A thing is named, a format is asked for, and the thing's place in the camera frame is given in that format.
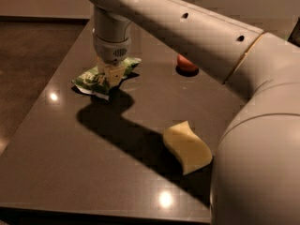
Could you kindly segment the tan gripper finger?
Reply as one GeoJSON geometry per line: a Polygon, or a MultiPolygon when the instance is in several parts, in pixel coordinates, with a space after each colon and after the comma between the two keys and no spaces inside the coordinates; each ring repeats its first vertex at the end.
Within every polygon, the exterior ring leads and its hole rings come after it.
{"type": "Polygon", "coordinates": [[[99,75],[105,74],[105,63],[100,57],[97,58],[97,73],[99,75]]]}
{"type": "Polygon", "coordinates": [[[115,87],[123,79],[125,67],[121,62],[117,62],[115,64],[107,64],[104,71],[109,86],[115,87]]]}

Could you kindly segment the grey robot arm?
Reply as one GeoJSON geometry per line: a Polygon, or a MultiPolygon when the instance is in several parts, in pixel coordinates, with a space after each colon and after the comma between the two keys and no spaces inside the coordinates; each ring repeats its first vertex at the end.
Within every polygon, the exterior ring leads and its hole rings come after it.
{"type": "Polygon", "coordinates": [[[300,51],[263,30],[181,0],[89,0],[105,61],[138,24],[247,104],[224,132],[212,171],[212,225],[300,225],[300,51]]]}

